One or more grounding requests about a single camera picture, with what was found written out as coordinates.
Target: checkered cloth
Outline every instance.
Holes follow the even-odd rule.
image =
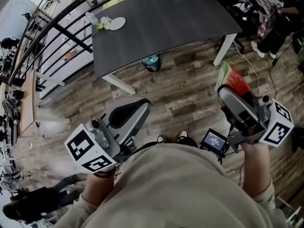
[[[242,0],[243,2],[249,4],[252,6],[249,0]],[[274,11],[275,11],[275,6],[276,2],[275,0],[256,0],[258,4],[265,9],[266,14],[263,14],[261,11],[259,11],[259,21],[260,25],[257,29],[257,34],[260,37],[264,36],[266,28],[269,28],[273,26],[274,23]]]

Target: beige sweatshirt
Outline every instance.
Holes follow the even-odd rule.
[[[282,228],[274,187],[254,199],[225,177],[214,154],[158,144],[132,156],[99,207],[82,197],[55,228]]]

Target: small display screen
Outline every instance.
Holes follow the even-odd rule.
[[[215,148],[219,151],[223,148],[224,144],[226,143],[225,140],[217,137],[216,135],[214,135],[213,133],[210,133],[210,132],[206,136],[204,142],[211,145],[213,148]]]

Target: white plate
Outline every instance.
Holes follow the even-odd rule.
[[[111,22],[110,30],[118,30],[122,26],[124,26],[124,24],[125,24],[125,18],[123,17],[115,18]]]

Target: dark gray table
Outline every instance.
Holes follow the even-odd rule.
[[[228,35],[214,61],[217,66],[242,31],[216,0],[124,0],[97,14],[103,16],[124,17],[126,24],[93,36],[95,74],[131,94],[135,91],[112,72],[173,48]]]

